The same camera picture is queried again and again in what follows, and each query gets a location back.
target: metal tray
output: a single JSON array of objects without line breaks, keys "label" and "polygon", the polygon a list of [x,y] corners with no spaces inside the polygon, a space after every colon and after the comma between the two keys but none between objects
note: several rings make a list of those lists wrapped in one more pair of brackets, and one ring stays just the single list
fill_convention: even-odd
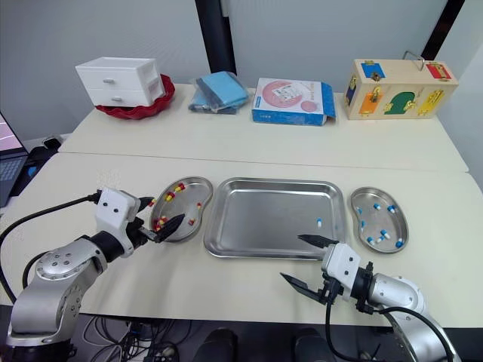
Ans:
[{"label": "metal tray", "polygon": [[[184,190],[176,190],[179,184],[183,184]],[[168,193],[174,198],[166,201]],[[203,210],[213,195],[213,186],[202,177],[191,176],[171,183],[161,195],[151,212],[150,225],[154,229],[162,216],[170,219],[181,213],[185,214],[183,223],[165,241],[181,241],[194,235],[202,223]]]},{"label": "metal tray", "polygon": [[[408,244],[408,224],[402,209],[387,192],[374,187],[362,187],[355,190],[350,198],[354,215],[354,232],[356,237],[373,250],[381,253],[397,253]],[[385,230],[389,238],[378,241]],[[372,238],[374,245],[369,244]]]},{"label": "metal tray", "polygon": [[215,256],[322,259],[297,236],[344,241],[345,225],[342,192],[332,183],[233,178],[215,194],[205,247]]}]

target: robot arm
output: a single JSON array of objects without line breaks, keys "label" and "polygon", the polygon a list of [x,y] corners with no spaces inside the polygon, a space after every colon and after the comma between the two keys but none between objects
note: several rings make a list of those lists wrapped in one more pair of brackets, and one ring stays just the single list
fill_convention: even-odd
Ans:
[{"label": "robot arm", "polygon": [[[439,331],[452,359],[461,361],[444,330],[429,315],[427,302],[416,284],[403,277],[373,275],[371,262],[366,268],[359,267],[360,256],[347,244],[336,244],[330,239],[313,235],[302,235],[301,238],[312,245],[325,247],[326,253],[321,267],[323,290],[312,291],[302,281],[282,274],[298,292],[322,304],[332,303],[338,294],[343,295],[344,299],[352,297],[357,299],[356,308],[368,314],[391,307],[415,311]],[[440,339],[421,319],[401,311],[384,312],[383,315],[406,347],[410,360],[433,362],[446,358],[447,353]]]},{"label": "robot arm", "polygon": [[12,310],[5,360],[68,358],[82,297],[108,263],[130,256],[148,239],[161,242],[184,218],[176,216],[161,232],[151,232],[136,217],[147,205],[146,199],[152,200],[104,189],[97,203],[98,233],[49,251],[36,263],[32,282]]}]

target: white wall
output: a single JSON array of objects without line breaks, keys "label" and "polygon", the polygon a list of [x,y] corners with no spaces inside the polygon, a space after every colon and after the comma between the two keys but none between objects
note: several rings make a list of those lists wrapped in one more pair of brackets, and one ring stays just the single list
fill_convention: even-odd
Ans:
[{"label": "white wall", "polygon": [[460,77],[460,86],[438,116],[483,190],[483,44]]},{"label": "white wall", "polygon": [[460,82],[439,119],[483,190],[483,1],[465,1],[436,59]]},{"label": "white wall", "polygon": [[322,80],[342,92],[355,58],[421,54],[445,0],[228,0],[238,77]]},{"label": "white wall", "polygon": [[92,110],[74,66],[153,57],[176,82],[210,72],[194,0],[0,0],[0,109],[22,140]]}]

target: red basket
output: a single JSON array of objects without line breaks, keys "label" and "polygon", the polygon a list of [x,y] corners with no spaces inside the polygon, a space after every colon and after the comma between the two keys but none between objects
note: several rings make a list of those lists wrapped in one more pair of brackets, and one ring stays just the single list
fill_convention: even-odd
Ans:
[{"label": "red basket", "polygon": [[111,106],[96,106],[101,112],[111,115],[112,117],[122,119],[141,119],[145,117],[152,117],[157,115],[163,109],[169,106],[169,103],[174,95],[174,84],[171,79],[164,74],[161,74],[161,80],[165,86],[165,95],[157,98],[151,106],[137,106],[137,107],[111,107]]}]

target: metal handle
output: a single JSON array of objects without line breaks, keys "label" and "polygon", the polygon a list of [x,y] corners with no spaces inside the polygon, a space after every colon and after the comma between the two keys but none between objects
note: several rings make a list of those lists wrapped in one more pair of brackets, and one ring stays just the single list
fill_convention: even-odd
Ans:
[{"label": "metal handle", "polygon": [[416,55],[412,51],[405,51],[405,55],[402,56],[402,59],[406,59],[406,56],[408,54],[412,55],[413,57],[417,58],[418,60],[421,60],[421,67],[420,67],[420,72],[421,72],[424,69],[424,63],[426,62],[426,60],[422,56]]}]

